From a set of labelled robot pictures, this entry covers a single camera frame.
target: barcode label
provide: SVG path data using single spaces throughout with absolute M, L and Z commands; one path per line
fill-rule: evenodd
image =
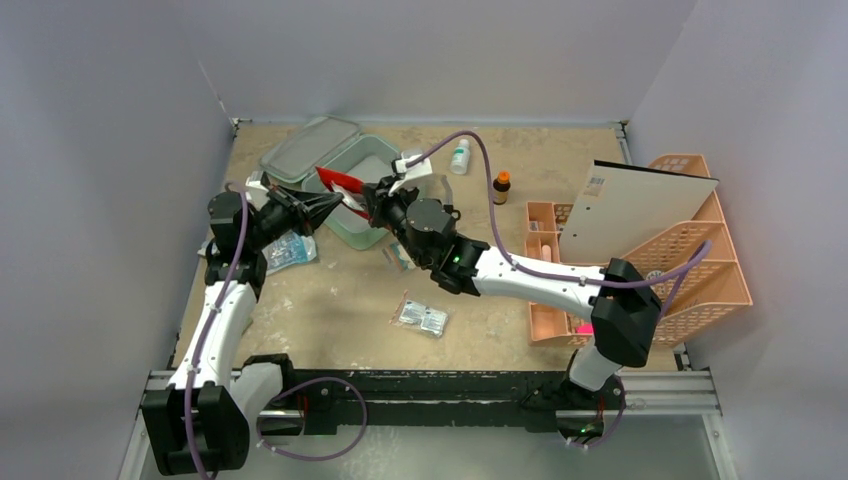
M 589 179 L 589 184 L 586 185 L 586 188 L 583 190 L 583 195 L 588 197 L 600 197 L 604 190 L 605 182 L 606 180 L 603 177 L 591 177 Z

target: white bottle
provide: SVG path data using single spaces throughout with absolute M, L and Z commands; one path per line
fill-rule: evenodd
M 462 139 L 459 141 L 456 150 L 453 151 L 453 159 L 451 159 L 451 172 L 457 175 L 465 175 L 468 171 L 468 159 L 471 157 L 471 150 L 468 140 Z

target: bottle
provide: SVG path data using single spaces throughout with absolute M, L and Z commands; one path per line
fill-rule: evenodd
M 495 190 L 495 205 L 506 203 L 506 198 L 509 195 L 509 187 L 509 172 L 501 170 L 498 178 L 492 182 L 492 188 Z
M 459 141 L 456 150 L 453 151 L 450 170 L 456 175 L 465 175 L 465 172 L 468 171 L 468 158 L 471 157 L 469 147 L 468 140 L 463 138 Z

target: plastic container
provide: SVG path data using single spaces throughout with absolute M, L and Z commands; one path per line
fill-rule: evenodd
M 665 155 L 651 168 L 689 175 L 709 176 L 701 155 Z M 570 204 L 528 202 L 525 223 L 525 255 L 541 258 L 541 245 L 559 235 L 568 221 Z M 642 276 L 659 276 L 686 263 L 705 239 L 713 242 L 707 257 L 696 265 L 681 285 L 665 318 L 657 325 L 654 344 L 674 346 L 698 335 L 727 315 L 753 304 L 736 250 L 715 192 L 710 194 L 692 220 L 680 222 L 636 247 L 622 258 Z M 661 300 L 674 280 L 653 286 Z M 590 324 L 570 314 L 551 314 L 549 308 L 530 304 L 528 341 L 531 345 L 582 346 L 591 334 L 578 333 Z
M 289 184 L 300 183 L 316 165 L 327 165 L 359 138 L 359 124 L 337 117 L 316 117 L 278 143 L 259 159 L 269 175 Z
M 323 166 L 348 173 L 364 182 L 376 182 L 391 175 L 392 161 L 399 158 L 399 151 L 375 135 L 361 135 L 353 143 Z M 326 192 L 327 189 L 313 172 L 303 181 L 306 192 Z M 355 215 L 344 205 L 333 210 L 324 225 L 356 250 L 365 250 L 377 243 L 388 233 L 385 228 L 371 228 L 362 217 Z
M 456 150 L 453 151 L 450 171 L 456 175 L 465 175 L 468 172 L 468 159 L 471 158 L 471 144 L 463 138 L 459 141 Z

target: wooden tabletop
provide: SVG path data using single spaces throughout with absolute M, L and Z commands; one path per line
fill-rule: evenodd
M 247 125 L 239 129 L 226 178 L 243 182 L 259 158 L 294 128 Z M 459 127 L 374 126 L 400 149 L 431 146 Z M 475 129 L 486 142 L 494 171 L 508 170 L 509 201 L 496 207 L 499 231 L 511 252 L 523 254 L 523 215 L 527 201 L 570 203 L 594 159 L 621 162 L 612 129 L 495 128 Z M 485 175 L 480 150 L 472 142 L 464 176 L 449 173 L 452 148 L 432 157 L 444 173 L 462 211 L 459 232 L 493 244 Z M 386 368 L 445 370 L 557 370 L 567 366 L 572 349 L 527 344 L 527 302 L 511 298 L 451 295 L 429 272 L 398 273 L 380 249 L 394 239 L 357 251 L 328 228 L 315 234 L 318 258 L 270 275 L 236 355 L 241 366 L 250 355 L 287 352 L 297 368 Z M 203 299 L 204 263 L 199 262 L 183 318 L 175 363 L 185 355 Z M 450 314 L 444 336 L 389 324 L 404 292 L 409 298 Z M 668 349 L 655 347 L 649 370 L 676 370 Z

